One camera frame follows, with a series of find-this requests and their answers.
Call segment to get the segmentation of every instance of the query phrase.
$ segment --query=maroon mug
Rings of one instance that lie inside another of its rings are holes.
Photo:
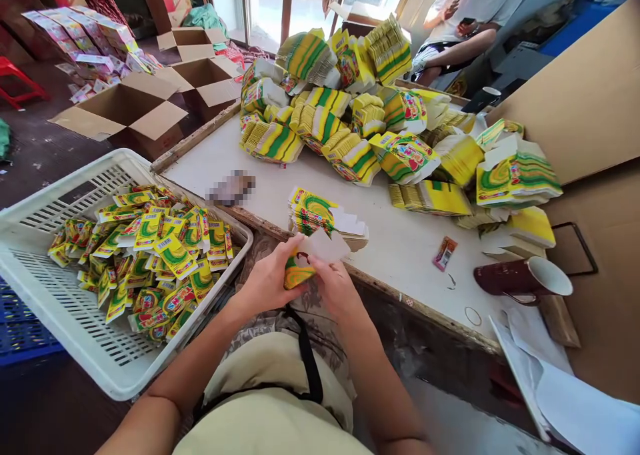
[[[473,277],[491,295],[508,296],[525,306],[536,306],[544,295],[573,293],[569,277],[542,257],[476,267]]]

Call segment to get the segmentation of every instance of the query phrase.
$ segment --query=white plastic basket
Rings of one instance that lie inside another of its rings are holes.
[[[157,347],[145,336],[132,333],[126,317],[105,325],[105,312],[97,308],[96,295],[78,288],[77,270],[60,268],[47,256],[47,249],[66,219],[79,215],[93,219],[96,205],[104,205],[104,199],[120,187],[165,183],[149,172],[149,166],[133,151],[118,149],[0,212],[0,276],[114,400],[139,393],[172,359],[253,243],[249,228],[210,208],[231,226],[236,242],[244,245],[179,333],[167,345]],[[204,203],[188,196],[194,203]]]

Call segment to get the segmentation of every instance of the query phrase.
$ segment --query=red plastic stool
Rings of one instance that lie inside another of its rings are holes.
[[[12,62],[9,61],[8,58],[0,57],[0,76],[10,76],[13,75],[19,78],[25,85],[30,87],[33,91],[29,93],[24,93],[22,95],[18,95],[15,97],[10,96],[6,91],[0,88],[0,96],[7,100],[9,104],[14,107],[18,111],[24,111],[18,103],[20,101],[25,101],[34,97],[40,97],[45,100],[50,100],[51,97],[47,94],[43,88],[35,83],[31,78],[26,76],[22,71],[14,66]]]

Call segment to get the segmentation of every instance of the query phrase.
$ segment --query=white tabletop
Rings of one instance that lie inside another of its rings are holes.
[[[243,207],[284,230],[289,219],[287,198],[296,185],[338,203],[369,226],[369,243],[346,262],[497,340],[489,316],[495,318],[502,309],[500,297],[484,292],[473,279],[473,268],[495,263],[481,252],[477,230],[464,230],[446,217],[393,207],[387,189],[390,179],[383,171],[371,187],[359,187],[341,178],[310,149],[305,148],[295,163],[281,168],[246,154],[239,140],[239,119],[235,116],[179,158],[163,176],[205,197],[215,182],[233,170],[246,170],[255,176],[256,185]],[[445,236],[458,246],[443,273],[431,260]]]

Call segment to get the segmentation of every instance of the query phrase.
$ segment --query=black strap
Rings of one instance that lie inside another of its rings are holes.
[[[300,347],[300,358],[305,365],[305,371],[307,373],[307,382],[309,383],[309,393],[299,394],[296,393],[291,387],[274,383],[261,383],[254,387],[245,388],[236,392],[222,393],[210,400],[206,405],[203,405],[205,395],[202,394],[198,403],[196,403],[193,409],[193,425],[196,425],[210,411],[212,411],[220,403],[224,402],[229,397],[249,392],[251,390],[261,390],[263,388],[282,388],[292,395],[298,397],[300,400],[309,400],[317,404],[322,405],[324,399],[324,392],[322,389],[322,380],[320,379],[320,372],[318,371],[318,365],[313,357],[313,349],[311,348],[311,341],[309,339],[309,333],[307,332],[307,324],[296,311],[291,308],[289,304],[285,306],[285,315],[289,318],[293,318],[293,321],[300,327],[300,334],[298,335],[298,346]]]

